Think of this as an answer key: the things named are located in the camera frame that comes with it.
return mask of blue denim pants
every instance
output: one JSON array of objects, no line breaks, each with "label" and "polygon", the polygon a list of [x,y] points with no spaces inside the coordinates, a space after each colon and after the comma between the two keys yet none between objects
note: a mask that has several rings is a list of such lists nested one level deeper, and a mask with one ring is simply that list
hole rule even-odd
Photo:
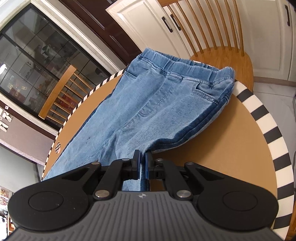
[{"label": "blue denim pants", "polygon": [[[228,103],[234,71],[176,58],[149,48],[124,72],[113,93],[93,111],[45,180],[93,161],[103,166],[132,158],[135,149],[160,152],[204,130]],[[140,180],[123,190],[144,191]]]}]

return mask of white floor tile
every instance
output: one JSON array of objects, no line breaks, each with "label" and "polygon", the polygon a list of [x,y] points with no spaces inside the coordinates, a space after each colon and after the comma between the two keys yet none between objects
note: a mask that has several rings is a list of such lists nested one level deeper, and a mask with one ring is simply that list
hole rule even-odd
[{"label": "white floor tile", "polygon": [[261,100],[277,123],[286,142],[291,162],[293,162],[294,152],[296,151],[296,122],[293,98],[268,93],[254,92],[254,94]]},{"label": "white floor tile", "polygon": [[296,92],[295,87],[256,82],[254,83],[253,90],[254,92],[284,95],[289,97],[293,97]]}]

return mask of window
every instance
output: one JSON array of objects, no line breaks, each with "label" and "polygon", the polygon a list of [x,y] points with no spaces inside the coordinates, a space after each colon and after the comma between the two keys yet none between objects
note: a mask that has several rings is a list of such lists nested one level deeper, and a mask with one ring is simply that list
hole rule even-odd
[{"label": "window", "polygon": [[[36,117],[70,65],[77,69],[75,73],[92,88],[110,76],[31,4],[1,31],[0,66],[4,64],[5,69],[0,74],[0,91]],[[75,105],[85,95],[80,88],[83,85],[77,77],[74,83],[68,82],[76,94],[64,88],[63,91],[70,97],[65,95],[63,98]],[[52,116],[62,121],[59,115],[52,113]],[[50,118],[44,122],[57,130],[61,127],[60,123]]]}]

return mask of brown tabletop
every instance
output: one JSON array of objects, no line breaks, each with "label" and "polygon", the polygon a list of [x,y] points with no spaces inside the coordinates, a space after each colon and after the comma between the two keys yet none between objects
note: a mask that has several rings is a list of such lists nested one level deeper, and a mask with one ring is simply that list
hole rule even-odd
[{"label": "brown tabletop", "polygon": [[[43,177],[92,111],[112,93],[122,72],[90,91],[72,111],[52,145]],[[274,231],[286,237],[294,199],[288,150],[272,116],[243,84],[235,83],[229,104],[201,134],[154,157],[170,159],[179,166],[193,161],[269,190],[279,202]],[[161,183],[154,181],[151,188],[159,190]]]}]

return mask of chair backrest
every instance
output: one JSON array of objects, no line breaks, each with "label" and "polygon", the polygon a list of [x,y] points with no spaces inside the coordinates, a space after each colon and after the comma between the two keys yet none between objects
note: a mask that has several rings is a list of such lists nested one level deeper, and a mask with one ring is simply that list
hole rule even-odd
[{"label": "chair backrest", "polygon": [[[65,120],[67,119],[65,112],[70,114],[80,101],[73,96],[76,95],[78,98],[83,99],[85,95],[92,89],[92,87],[82,77],[77,75],[75,71],[76,68],[74,66],[70,65],[68,67],[45,101],[42,109],[39,112],[39,117],[42,119],[48,117],[49,119],[52,119],[53,121],[62,125],[64,122],[61,120],[61,118]],[[84,85],[86,85],[87,88],[89,88],[89,90],[83,88],[77,83],[77,81],[73,80],[73,76],[78,78]]]},{"label": "chair backrest", "polygon": [[[169,10],[171,11],[173,17],[176,19],[177,23],[179,24],[180,28],[182,29],[182,32],[184,33],[184,35],[190,45],[190,48],[193,51],[194,56],[197,56],[197,51],[196,51],[194,45],[192,44],[192,41],[191,41],[188,33],[186,32],[183,24],[180,21],[181,18],[183,18],[185,20],[201,54],[204,53],[204,49],[202,48],[201,43],[200,43],[201,39],[198,39],[198,37],[192,27],[193,23],[190,22],[188,19],[189,16],[187,16],[187,15],[189,13],[193,15],[195,23],[197,24],[198,29],[200,31],[199,36],[202,36],[202,39],[203,39],[206,49],[208,51],[210,51],[210,45],[208,42],[209,39],[206,38],[205,31],[208,31],[209,36],[210,36],[210,40],[212,42],[212,46],[215,50],[217,50],[218,44],[215,41],[213,31],[216,31],[216,33],[219,37],[220,46],[223,50],[225,49],[225,45],[224,45],[223,38],[222,38],[223,34],[226,37],[226,42],[227,42],[226,47],[228,47],[229,50],[232,49],[231,42],[230,42],[230,36],[229,36],[229,32],[228,32],[227,25],[226,25],[226,22],[229,21],[235,52],[238,53],[239,48],[240,48],[240,50],[241,50],[240,54],[241,54],[241,56],[244,56],[244,42],[243,42],[243,35],[242,35],[242,27],[241,27],[241,21],[240,21],[240,16],[239,16],[239,11],[238,11],[236,0],[232,0],[232,2],[233,2],[235,16],[236,16],[236,20],[237,20],[239,37],[237,37],[237,35],[236,35],[236,25],[235,25],[234,18],[233,18],[233,15],[232,15],[229,3],[228,3],[228,1],[230,1],[230,0],[220,0],[220,2],[223,2],[223,4],[225,5],[225,8],[227,10],[227,16],[226,16],[225,11],[223,14],[223,10],[221,9],[221,5],[218,0],[191,0],[191,3],[189,0],[182,0],[182,2],[183,1],[186,2],[186,5],[190,10],[190,11],[187,11],[187,15],[185,13],[186,11],[184,11],[184,7],[182,7],[177,0],[158,0],[158,1],[162,7],[167,6],[169,8]],[[201,3],[203,3],[203,2],[206,2],[208,9],[205,9],[205,7],[202,7]],[[175,8],[175,9],[178,9],[181,13],[181,15],[179,17],[177,16],[176,10],[174,10],[174,6],[176,6],[177,8]],[[198,16],[197,13],[194,11],[194,8],[197,9],[196,7],[198,7],[198,9],[200,10],[201,16],[200,15]],[[221,32],[221,29],[220,29],[219,24],[217,22],[218,16],[215,16],[215,14],[214,14],[214,10],[215,10],[214,8],[217,8],[217,10],[219,12],[219,17],[222,22],[224,32]],[[201,24],[202,18],[203,18],[203,21],[206,25],[206,29],[203,29],[203,27],[202,27],[202,25],[204,25],[204,24]],[[209,18],[212,18],[215,27],[211,28],[211,26],[209,24]]]}]

